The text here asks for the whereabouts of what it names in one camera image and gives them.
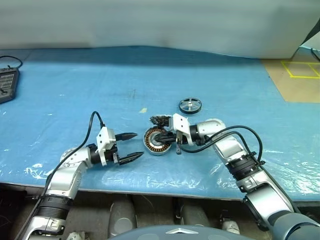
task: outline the black cable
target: black cable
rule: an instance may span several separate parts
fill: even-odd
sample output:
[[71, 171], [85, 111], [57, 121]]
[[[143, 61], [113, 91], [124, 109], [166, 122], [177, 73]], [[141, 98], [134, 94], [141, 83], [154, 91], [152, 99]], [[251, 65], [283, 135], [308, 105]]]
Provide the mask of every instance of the black cable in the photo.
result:
[[20, 64], [19, 64], [19, 66], [16, 66], [17, 69], [20, 68], [23, 65], [23, 62], [19, 58], [15, 57], [15, 56], [9, 56], [9, 55], [0, 56], [0, 59], [2, 59], [2, 58], [11, 58], [11, 59], [18, 60], [20, 62]]
[[311, 51], [311, 54], [320, 62], [320, 57], [315, 53], [314, 49], [310, 48], [310, 51]]
[[261, 138], [259, 137], [259, 135], [250, 127], [248, 126], [243, 126], [243, 125], [235, 125], [235, 126], [228, 126], [224, 129], [222, 129], [221, 131], [218, 131], [216, 132], [215, 134], [213, 134], [211, 137], [209, 137], [205, 142], [209, 142], [211, 139], [213, 139], [214, 137], [218, 136], [219, 134], [225, 132], [225, 131], [228, 131], [230, 129], [246, 129], [246, 130], [249, 130], [251, 133], [253, 133], [253, 135], [256, 137], [258, 143], [259, 143], [259, 153], [258, 153], [258, 157], [257, 157], [257, 160], [258, 162], [260, 162], [261, 160], [261, 157], [262, 157], [262, 152], [263, 152], [263, 144], [262, 144], [262, 141], [261, 141]]
[[31, 218], [33, 217], [34, 215], [34, 212], [35, 210], [38, 208], [40, 202], [42, 201], [43, 197], [45, 196], [47, 190], [48, 190], [48, 187], [49, 187], [49, 184], [52, 180], [52, 177], [53, 175], [55, 174], [55, 172], [58, 170], [58, 168], [60, 168], [60, 166], [70, 157], [72, 156], [76, 151], [78, 151], [80, 148], [82, 148], [86, 142], [88, 141], [88, 138], [89, 138], [89, 135], [90, 135], [90, 132], [91, 132], [91, 128], [92, 128], [92, 123], [93, 123], [93, 119], [94, 119], [94, 116], [97, 115], [99, 121], [100, 121], [100, 127], [104, 127], [105, 124], [104, 122], [102, 121], [102, 118], [100, 117], [100, 114], [97, 112], [97, 111], [94, 111], [92, 114], [91, 114], [91, 117], [90, 117], [90, 121], [89, 121], [89, 126], [88, 126], [88, 131], [86, 133], [86, 136], [83, 140], [83, 142], [76, 148], [74, 149], [72, 152], [70, 152], [66, 157], [64, 157], [64, 159], [62, 159], [61, 162], [59, 162], [59, 164], [54, 168], [54, 170], [52, 171], [52, 173], [50, 173], [50, 175], [46, 178], [46, 182], [45, 182], [45, 185], [44, 185], [44, 188], [43, 188], [43, 191], [38, 199], [38, 201], [36, 202], [35, 206], [33, 207], [31, 213], [29, 214], [29, 216], [27, 217], [27, 219], [25, 220], [22, 228], [20, 229], [20, 231], [18, 232], [18, 234], [16, 235], [15, 239], [14, 240], [18, 240], [21, 236], [21, 234], [23, 233], [23, 231], [25, 230], [27, 224], [29, 223], [29, 221], [31, 220]]
[[220, 140], [222, 140], [222, 139], [224, 139], [224, 138], [226, 138], [226, 137], [228, 137], [228, 136], [230, 136], [230, 135], [233, 135], [233, 134], [237, 134], [237, 135], [241, 138], [245, 149], [247, 150], [248, 153], [251, 153], [251, 151], [250, 151], [250, 149], [249, 149], [249, 147], [248, 147], [248, 145], [247, 145], [244, 137], [243, 137], [239, 132], [237, 132], [237, 131], [227, 132], [227, 133], [225, 133], [224, 135], [222, 135], [222, 136], [214, 139], [214, 140], [211, 141], [210, 143], [206, 144], [205, 146], [200, 147], [200, 148], [195, 149], [195, 150], [186, 149], [186, 148], [182, 147], [181, 145], [179, 145], [179, 147], [181, 148], [182, 151], [184, 151], [184, 152], [186, 152], [186, 153], [195, 154], [195, 153], [199, 153], [199, 152], [201, 152], [201, 151], [203, 151], [203, 150], [211, 147], [212, 145], [216, 144], [216, 143], [219, 142]]
[[[244, 128], [244, 129], [247, 129], [247, 130], [249, 130], [250, 132], [252, 132], [252, 133], [256, 136], [256, 138], [257, 138], [257, 140], [258, 140], [258, 142], [259, 142], [259, 146], [260, 146], [260, 147], [259, 147], [259, 155], [260, 155], [260, 157], [258, 156], [258, 159], [257, 159], [257, 160], [256, 160], [255, 158], [253, 158], [253, 159], [254, 159], [254, 160], [256, 161], [256, 163], [260, 166], [260, 168], [265, 172], [265, 174], [274, 182], [274, 184], [275, 184], [275, 185], [277, 186], [277, 188], [283, 193], [283, 195], [288, 199], [288, 201], [290, 202], [293, 210], [294, 210], [296, 213], [299, 213], [299, 214], [300, 214], [301, 212], [300, 212], [300, 210], [298, 209], [297, 205], [291, 200], [291, 198], [288, 196], [288, 194], [286, 193], [286, 191], [285, 191], [285, 190], [280, 186], [280, 184], [272, 177], [272, 175], [265, 169], [265, 167], [263, 167], [262, 164], [260, 164], [260, 162], [261, 162], [260, 159], [261, 159], [262, 149], [263, 149], [263, 147], [262, 147], [262, 141], [261, 141], [259, 135], [258, 135], [253, 129], [251, 129], [250, 127], [241, 126], [241, 125], [230, 126], [230, 127], [227, 127], [227, 128], [225, 128], [225, 129], [223, 129], [223, 130], [215, 133], [214, 135], [212, 135], [211, 137], [209, 137], [209, 138], [206, 140], [206, 142], [210, 141], [210, 140], [211, 140], [212, 138], [214, 138], [216, 135], [218, 135], [218, 134], [226, 131], [227, 129], [235, 129], [235, 128]], [[249, 149], [249, 147], [248, 147], [248, 145], [247, 145], [244, 137], [243, 137], [239, 132], [237, 132], [237, 131], [228, 132], [228, 133], [226, 133], [226, 134], [224, 134], [224, 135], [216, 138], [215, 140], [213, 140], [213, 141], [210, 142], [209, 144], [207, 144], [207, 145], [205, 145], [205, 146], [203, 146], [203, 147], [201, 147], [201, 148], [199, 148], [199, 149], [196, 149], [196, 150], [188, 150], [188, 149], [185, 149], [185, 148], [183, 148], [183, 147], [181, 147], [181, 146], [180, 146], [180, 148], [181, 148], [181, 150], [183, 150], [183, 151], [185, 151], [185, 152], [187, 152], [187, 153], [198, 153], [198, 152], [201, 152], [201, 151], [209, 148], [210, 146], [214, 145], [214, 144], [217, 143], [218, 141], [220, 141], [220, 140], [222, 140], [222, 139], [224, 139], [224, 138], [226, 138], [226, 137], [228, 137], [228, 136], [230, 136], [230, 135], [233, 135], [233, 134], [237, 134], [237, 135], [241, 138], [245, 149], [247, 150], [248, 153], [251, 153], [251, 151], [250, 151], [250, 149]]]

